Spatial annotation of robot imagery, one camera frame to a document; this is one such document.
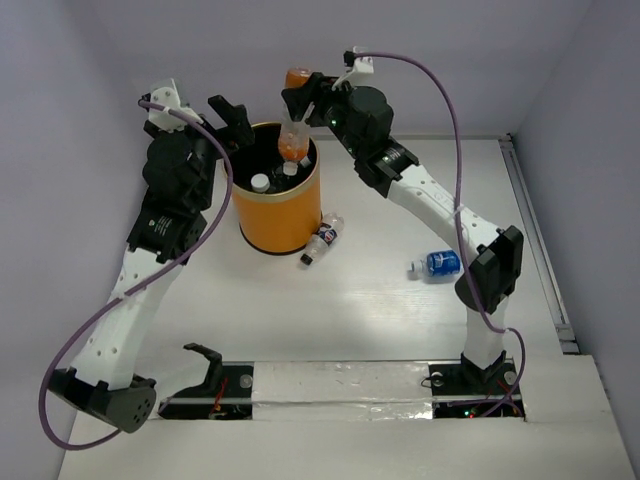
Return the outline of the orange label plastic bottle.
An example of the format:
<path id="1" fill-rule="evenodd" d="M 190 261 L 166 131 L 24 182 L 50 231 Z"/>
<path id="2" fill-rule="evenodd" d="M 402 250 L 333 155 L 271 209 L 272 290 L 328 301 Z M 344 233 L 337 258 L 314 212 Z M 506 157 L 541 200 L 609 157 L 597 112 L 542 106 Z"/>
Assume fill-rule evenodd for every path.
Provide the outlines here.
<path id="1" fill-rule="evenodd" d="M 284 88 L 299 88 L 310 76 L 311 71 L 307 68 L 290 68 L 285 76 Z M 307 158 L 310 146 L 309 132 L 310 127 L 304 121 L 294 121 L 288 107 L 284 105 L 277 147 L 284 161 L 282 169 L 285 176 L 293 177 L 297 174 L 299 165 L 309 165 Z"/>

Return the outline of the clear ribbed plastic bottle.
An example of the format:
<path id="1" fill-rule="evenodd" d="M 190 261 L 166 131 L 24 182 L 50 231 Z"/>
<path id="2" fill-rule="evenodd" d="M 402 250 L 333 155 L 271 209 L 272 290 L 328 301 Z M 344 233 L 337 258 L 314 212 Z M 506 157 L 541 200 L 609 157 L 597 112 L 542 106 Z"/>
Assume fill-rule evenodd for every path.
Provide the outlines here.
<path id="1" fill-rule="evenodd" d="M 264 173 L 258 173 L 252 176 L 250 185 L 254 192 L 265 193 L 269 190 L 271 182 L 268 175 Z"/>

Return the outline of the small Pepsi label bottle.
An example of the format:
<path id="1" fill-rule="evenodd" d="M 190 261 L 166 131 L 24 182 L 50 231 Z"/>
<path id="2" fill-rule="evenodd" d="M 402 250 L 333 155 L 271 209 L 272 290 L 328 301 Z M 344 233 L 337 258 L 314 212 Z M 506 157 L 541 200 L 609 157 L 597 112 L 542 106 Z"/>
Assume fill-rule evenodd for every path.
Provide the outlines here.
<path id="1" fill-rule="evenodd" d="M 304 267 L 309 267 L 321 259 L 329 251 L 333 243 L 342 235 L 343 229 L 343 217 L 336 213 L 324 215 L 300 257 L 301 264 Z"/>

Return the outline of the blue label plastic bottle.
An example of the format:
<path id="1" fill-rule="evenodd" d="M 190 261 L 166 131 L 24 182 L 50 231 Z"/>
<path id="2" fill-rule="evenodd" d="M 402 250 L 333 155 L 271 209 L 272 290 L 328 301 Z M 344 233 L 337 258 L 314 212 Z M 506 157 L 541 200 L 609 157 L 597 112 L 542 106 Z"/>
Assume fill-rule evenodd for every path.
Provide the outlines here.
<path id="1" fill-rule="evenodd" d="M 408 278 L 430 283 L 446 283 L 462 271 L 462 264 L 454 250 L 440 250 L 427 253 L 409 263 Z"/>

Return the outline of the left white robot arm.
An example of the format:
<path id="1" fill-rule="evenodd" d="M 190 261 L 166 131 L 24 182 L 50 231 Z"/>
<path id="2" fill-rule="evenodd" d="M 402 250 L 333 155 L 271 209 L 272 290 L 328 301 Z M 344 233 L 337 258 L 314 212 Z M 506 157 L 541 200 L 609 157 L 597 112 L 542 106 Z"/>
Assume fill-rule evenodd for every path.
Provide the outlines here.
<path id="1" fill-rule="evenodd" d="M 146 192 L 109 300 L 80 329 L 88 336 L 85 345 L 69 367 L 52 364 L 44 377 L 38 409 L 45 430 L 48 394 L 117 433 L 133 433 L 146 422 L 156 383 L 134 372 L 140 347 L 169 287 L 229 206 L 226 192 L 214 220 L 204 218 L 217 166 L 229 168 L 231 155 L 255 139 L 245 106 L 221 95 L 208 100 L 221 128 L 158 93 L 139 104 L 148 113 L 144 130 L 151 139 L 142 169 Z"/>

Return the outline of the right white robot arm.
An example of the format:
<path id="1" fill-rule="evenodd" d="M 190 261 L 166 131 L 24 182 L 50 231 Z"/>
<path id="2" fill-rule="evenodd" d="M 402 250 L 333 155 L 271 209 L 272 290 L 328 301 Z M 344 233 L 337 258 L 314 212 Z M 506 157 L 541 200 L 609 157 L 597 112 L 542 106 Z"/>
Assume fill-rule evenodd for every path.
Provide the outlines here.
<path id="1" fill-rule="evenodd" d="M 282 98 L 292 120 L 333 133 L 367 186 L 416 216 L 467 260 L 455 284 L 467 309 L 460 379 L 470 391 L 486 390 L 506 359 L 501 331 L 506 303 L 521 274 L 523 233 L 456 206 L 453 195 L 392 138 L 394 112 L 378 89 L 314 72 L 302 86 L 284 89 Z"/>

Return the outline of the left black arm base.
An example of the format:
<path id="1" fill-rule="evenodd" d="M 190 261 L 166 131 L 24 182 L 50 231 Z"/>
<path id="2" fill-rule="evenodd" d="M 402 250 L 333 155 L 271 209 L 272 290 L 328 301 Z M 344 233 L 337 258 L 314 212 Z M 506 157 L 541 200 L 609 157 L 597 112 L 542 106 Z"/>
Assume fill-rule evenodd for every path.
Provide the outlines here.
<path id="1" fill-rule="evenodd" d="M 251 420 L 253 417 L 253 362 L 225 362 L 222 355 L 197 343 L 184 350 L 208 362 L 203 380 L 168 395 L 157 414 L 165 420 Z"/>

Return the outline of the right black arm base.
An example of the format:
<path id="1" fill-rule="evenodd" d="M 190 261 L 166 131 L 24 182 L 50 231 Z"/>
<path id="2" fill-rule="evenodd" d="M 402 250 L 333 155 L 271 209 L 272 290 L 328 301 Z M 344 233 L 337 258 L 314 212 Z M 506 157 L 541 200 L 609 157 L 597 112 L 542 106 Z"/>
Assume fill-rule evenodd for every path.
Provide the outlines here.
<path id="1" fill-rule="evenodd" d="M 512 361 L 485 384 L 468 380 L 459 363 L 435 363 L 420 385 L 432 395 L 435 419 L 474 419 L 486 414 L 511 390 L 517 371 Z"/>

